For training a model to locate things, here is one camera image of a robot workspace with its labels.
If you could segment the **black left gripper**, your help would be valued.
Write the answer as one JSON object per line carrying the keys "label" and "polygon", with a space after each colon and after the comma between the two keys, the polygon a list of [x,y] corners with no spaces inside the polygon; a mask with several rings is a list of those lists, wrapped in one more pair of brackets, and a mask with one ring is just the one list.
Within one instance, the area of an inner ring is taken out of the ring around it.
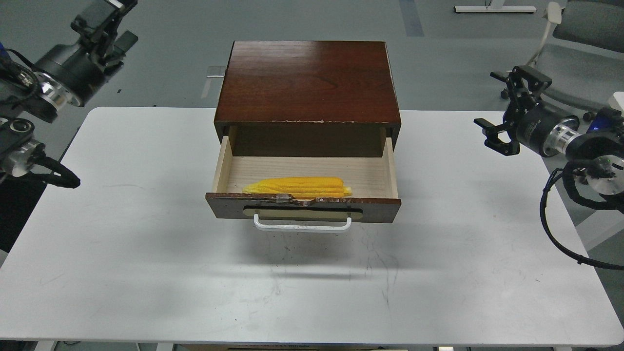
{"label": "black left gripper", "polygon": [[[116,30],[121,19],[137,4],[137,0],[92,0],[73,19],[71,29],[84,44],[99,43]],[[70,104],[84,107],[122,69],[123,59],[136,42],[138,36],[125,31],[107,51],[105,64],[93,62],[80,42],[59,44],[35,62],[34,71],[46,74],[71,93]]]}

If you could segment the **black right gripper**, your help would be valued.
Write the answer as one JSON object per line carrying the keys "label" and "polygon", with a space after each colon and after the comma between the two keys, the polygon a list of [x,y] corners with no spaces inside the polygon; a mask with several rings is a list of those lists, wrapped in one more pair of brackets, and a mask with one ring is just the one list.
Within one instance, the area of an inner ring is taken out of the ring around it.
{"label": "black right gripper", "polygon": [[[542,157],[562,154],[555,147],[557,135],[565,129],[577,131],[580,120],[548,102],[537,104],[544,91],[552,85],[552,79],[531,66],[492,71],[490,77],[506,85],[500,96],[510,100],[510,103],[507,120],[500,125],[495,126],[485,118],[475,118],[474,123],[481,127],[486,137],[484,145],[504,156],[519,154],[521,144]],[[529,104],[536,105],[530,109],[523,107]],[[501,133],[507,134],[509,142],[499,138]]]}

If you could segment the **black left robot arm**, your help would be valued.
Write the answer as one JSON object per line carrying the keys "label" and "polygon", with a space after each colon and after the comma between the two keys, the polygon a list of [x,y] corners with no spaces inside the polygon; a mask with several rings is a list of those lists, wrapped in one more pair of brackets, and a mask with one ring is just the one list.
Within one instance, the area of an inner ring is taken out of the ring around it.
{"label": "black left robot arm", "polygon": [[58,44],[36,62],[22,53],[1,48],[1,179],[38,182],[63,188],[80,186],[80,179],[45,153],[34,138],[29,113],[52,123],[67,105],[83,107],[123,67],[138,37],[118,33],[122,19],[136,0],[94,0],[79,13],[71,28],[79,38]]}

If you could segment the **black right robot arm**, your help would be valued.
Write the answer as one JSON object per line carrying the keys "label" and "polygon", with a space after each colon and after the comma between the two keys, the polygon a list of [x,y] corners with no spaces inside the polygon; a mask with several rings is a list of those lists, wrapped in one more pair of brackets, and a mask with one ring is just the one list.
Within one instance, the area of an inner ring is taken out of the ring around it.
{"label": "black right robot arm", "polygon": [[585,133],[580,119],[542,98],[551,78],[530,66],[490,75],[506,85],[509,105],[497,126],[474,120],[485,146],[504,156],[526,146],[542,157],[562,154],[567,163],[563,184],[568,197],[595,210],[623,211],[623,117],[610,107],[600,109]]}

